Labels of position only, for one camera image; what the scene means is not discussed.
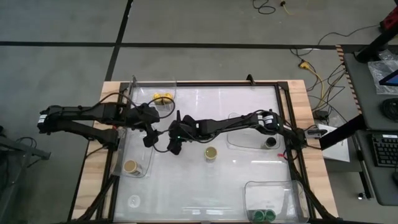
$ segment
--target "green object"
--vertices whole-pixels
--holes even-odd
[[[269,222],[272,222],[272,221],[274,221],[275,219],[276,219],[276,214],[275,214],[275,212],[274,212],[272,209],[267,210],[267,211],[266,211],[265,220],[267,220],[267,221],[269,221]]]
[[[262,212],[261,210],[256,210],[253,213],[253,221],[254,222],[262,222],[262,221],[264,221],[264,212]]]

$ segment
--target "wooden table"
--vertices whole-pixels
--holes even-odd
[[[314,124],[310,102],[308,100],[307,91],[303,80],[280,80],[288,82],[290,98],[294,110],[297,126],[299,128],[307,128]],[[121,82],[104,82],[103,89],[101,92],[101,98],[119,91]],[[117,96],[111,96],[105,100],[105,102],[117,101]],[[110,126],[94,122],[94,127],[98,129],[111,128]],[[308,144],[311,146],[319,146],[318,140],[308,139]],[[94,151],[101,147],[98,142],[91,142],[88,145],[87,153]],[[92,154],[86,159],[81,174],[80,183],[78,186],[78,193],[73,208],[72,218],[80,217],[85,210],[90,206],[94,198],[97,196],[101,189],[101,183],[103,180],[104,165],[106,161],[107,149],[100,150]],[[326,171],[325,162],[323,160],[322,151],[319,149],[305,148],[303,150],[303,157],[305,161],[305,167],[307,170],[308,179],[310,182],[310,188],[312,192],[317,196],[323,206],[334,216],[338,216],[335,205],[335,199],[331,191],[328,173]],[[107,217],[107,210],[110,198],[110,193],[106,198],[104,217]]]

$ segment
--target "keyboard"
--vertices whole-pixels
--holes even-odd
[[[373,145],[375,165],[378,167],[398,167],[398,136],[372,134],[370,138]]]

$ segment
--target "gray floor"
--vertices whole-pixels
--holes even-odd
[[[0,40],[114,42],[126,2],[0,0]],[[287,1],[297,13],[287,16],[278,3],[270,1],[274,14],[260,15],[250,0],[135,0],[123,41],[316,44],[328,32],[377,24],[394,7],[387,0],[309,0],[306,9]],[[331,35],[322,44],[366,44],[377,35],[376,28],[367,29],[348,38]],[[87,141],[65,133],[39,135],[37,117],[49,105],[97,102],[111,53],[96,47],[0,47],[0,123],[10,138],[32,136],[52,152],[51,160],[30,168],[15,220],[65,221]],[[305,59],[323,78],[340,64],[334,50],[314,50]],[[304,79],[311,86],[315,78],[299,62],[288,50],[122,48],[112,80],[242,80],[250,73],[258,80]],[[348,86],[344,79],[339,84]],[[319,96],[320,87],[309,94]],[[347,88],[331,104],[346,119],[358,114]],[[397,223],[396,208],[356,199],[362,191],[357,174],[331,173],[330,181],[341,217]]]

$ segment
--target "white paper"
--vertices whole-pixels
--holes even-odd
[[[327,133],[334,131],[337,128],[318,124],[319,129],[327,130]],[[334,146],[331,146],[322,151],[323,157],[327,159],[335,159],[338,161],[349,162],[349,153],[348,153],[348,142],[347,139],[338,142]]]

